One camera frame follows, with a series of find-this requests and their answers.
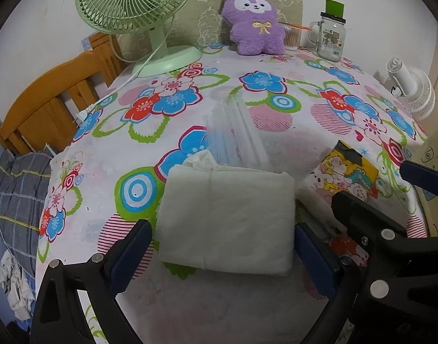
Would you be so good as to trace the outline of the cartoon yellow tissue pack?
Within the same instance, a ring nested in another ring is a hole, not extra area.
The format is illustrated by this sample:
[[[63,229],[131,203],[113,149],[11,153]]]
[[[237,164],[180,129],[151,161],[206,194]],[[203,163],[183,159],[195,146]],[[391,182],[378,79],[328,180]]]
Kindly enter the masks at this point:
[[[338,140],[305,183],[328,204],[341,191],[367,202],[370,197],[378,197],[377,178],[378,170],[367,159],[344,141]]]

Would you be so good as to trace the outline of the white tissue pack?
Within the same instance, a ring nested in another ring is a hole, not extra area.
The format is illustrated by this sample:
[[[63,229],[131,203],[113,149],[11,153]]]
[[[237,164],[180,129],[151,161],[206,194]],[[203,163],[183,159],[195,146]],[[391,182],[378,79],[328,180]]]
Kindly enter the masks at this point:
[[[209,151],[174,165],[157,212],[159,259],[225,273],[288,274],[295,186],[286,172],[219,165]]]

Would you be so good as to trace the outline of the clear plastic bag pack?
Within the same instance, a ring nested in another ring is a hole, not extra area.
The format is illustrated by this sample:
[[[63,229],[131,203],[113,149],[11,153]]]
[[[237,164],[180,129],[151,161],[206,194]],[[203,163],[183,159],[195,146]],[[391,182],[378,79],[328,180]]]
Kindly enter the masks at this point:
[[[242,96],[229,95],[206,116],[208,149],[219,165],[270,170],[269,156]]]

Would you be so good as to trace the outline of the crumpled white grey cloth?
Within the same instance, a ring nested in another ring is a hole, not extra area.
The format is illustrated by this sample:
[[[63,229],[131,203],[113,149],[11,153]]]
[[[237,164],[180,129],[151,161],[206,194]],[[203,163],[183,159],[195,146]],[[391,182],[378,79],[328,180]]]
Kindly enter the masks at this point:
[[[19,321],[30,320],[35,296],[24,269],[8,250],[0,260],[0,288],[4,291],[15,318]]]

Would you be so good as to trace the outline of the white standing fan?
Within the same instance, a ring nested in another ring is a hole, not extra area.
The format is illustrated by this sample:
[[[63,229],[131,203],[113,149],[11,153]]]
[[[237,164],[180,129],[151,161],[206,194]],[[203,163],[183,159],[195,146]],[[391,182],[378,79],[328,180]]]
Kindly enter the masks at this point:
[[[431,115],[436,98],[428,75],[412,66],[406,66],[398,57],[392,57],[386,69],[392,84],[391,93],[399,100],[407,112],[417,121]]]

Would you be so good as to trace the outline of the grey plaid pillow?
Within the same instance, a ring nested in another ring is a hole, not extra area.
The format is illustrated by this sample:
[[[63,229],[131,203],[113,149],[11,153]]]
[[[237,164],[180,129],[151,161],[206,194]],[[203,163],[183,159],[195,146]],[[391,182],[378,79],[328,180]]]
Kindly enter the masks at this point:
[[[40,220],[50,182],[47,151],[0,157],[0,236],[7,250],[29,276],[36,275]]]

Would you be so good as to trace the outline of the floral tablecloth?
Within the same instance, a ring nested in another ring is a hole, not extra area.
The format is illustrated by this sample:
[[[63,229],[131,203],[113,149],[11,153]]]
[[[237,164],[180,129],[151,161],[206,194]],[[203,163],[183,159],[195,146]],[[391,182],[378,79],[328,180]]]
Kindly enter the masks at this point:
[[[183,69],[121,74],[51,162],[36,279],[55,259],[84,262],[155,220],[169,171],[203,150],[221,165],[291,175],[322,239],[364,264],[328,202],[345,189],[426,236],[417,191],[398,172],[425,137],[372,76],[304,49],[244,57],[213,46]],[[118,301],[145,343],[299,343],[326,304],[300,261],[285,277],[215,273],[163,263],[157,245]]]

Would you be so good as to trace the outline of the glass jar green lid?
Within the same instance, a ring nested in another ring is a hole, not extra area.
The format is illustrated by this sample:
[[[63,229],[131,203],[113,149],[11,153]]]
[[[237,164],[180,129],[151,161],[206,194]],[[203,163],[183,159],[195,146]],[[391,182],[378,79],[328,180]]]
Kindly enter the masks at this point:
[[[343,17],[344,4],[326,0],[325,9],[319,21],[311,22],[308,34],[309,43],[315,47],[319,57],[339,61],[343,54],[346,38],[346,20]]]

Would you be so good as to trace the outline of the toothpick jar orange lid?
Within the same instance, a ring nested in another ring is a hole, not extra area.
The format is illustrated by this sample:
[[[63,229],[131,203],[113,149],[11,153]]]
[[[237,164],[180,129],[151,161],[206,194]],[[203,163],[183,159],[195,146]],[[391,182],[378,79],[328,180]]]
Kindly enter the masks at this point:
[[[297,50],[299,47],[309,47],[309,35],[312,29],[307,26],[299,26],[292,23],[280,23],[284,28],[284,45],[287,50]]]

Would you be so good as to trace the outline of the purple plush toy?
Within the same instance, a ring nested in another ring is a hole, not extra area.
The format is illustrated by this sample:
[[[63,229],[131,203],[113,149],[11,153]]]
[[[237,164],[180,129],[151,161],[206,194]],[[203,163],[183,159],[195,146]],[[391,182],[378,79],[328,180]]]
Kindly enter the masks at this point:
[[[285,53],[285,31],[269,0],[224,0],[221,15],[239,55]]]

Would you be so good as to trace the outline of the green desk fan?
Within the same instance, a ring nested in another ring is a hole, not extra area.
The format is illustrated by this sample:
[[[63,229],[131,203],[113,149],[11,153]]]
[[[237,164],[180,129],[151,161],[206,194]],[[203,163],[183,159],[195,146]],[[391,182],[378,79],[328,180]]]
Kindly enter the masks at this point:
[[[152,53],[134,65],[134,77],[150,77],[183,69],[197,62],[202,53],[190,45],[169,47],[163,24],[172,22],[188,0],[75,0],[78,14],[88,26],[104,34],[146,32]]]

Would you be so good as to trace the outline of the green patterned wall mat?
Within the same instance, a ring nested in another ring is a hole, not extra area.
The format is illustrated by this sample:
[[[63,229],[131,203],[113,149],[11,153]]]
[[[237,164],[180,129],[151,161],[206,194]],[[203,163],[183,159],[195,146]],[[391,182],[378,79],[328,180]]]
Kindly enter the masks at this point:
[[[283,54],[286,23],[300,23],[303,0],[188,0],[163,28],[167,45],[232,44],[240,55]]]

